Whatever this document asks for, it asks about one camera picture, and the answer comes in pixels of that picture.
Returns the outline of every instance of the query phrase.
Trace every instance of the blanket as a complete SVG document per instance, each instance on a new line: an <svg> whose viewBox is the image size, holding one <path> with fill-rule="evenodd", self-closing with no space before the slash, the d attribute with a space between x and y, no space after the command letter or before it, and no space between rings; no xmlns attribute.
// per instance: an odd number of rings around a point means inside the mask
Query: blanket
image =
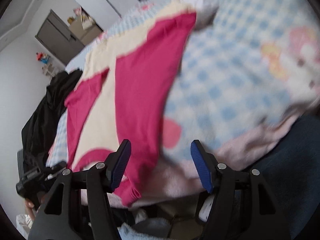
<svg viewBox="0 0 320 240"><path fill-rule="evenodd" d="M134 29L172 0L145 0L67 66L108 38ZM212 26L193 32L169 92L157 166L146 181L144 205L202 189L190 156L199 139L208 152L241 170L270 151L298 116L319 104L319 26L307 0L211 0ZM47 165L68 160L66 115ZM121 207L119 198L109 196Z"/></svg>

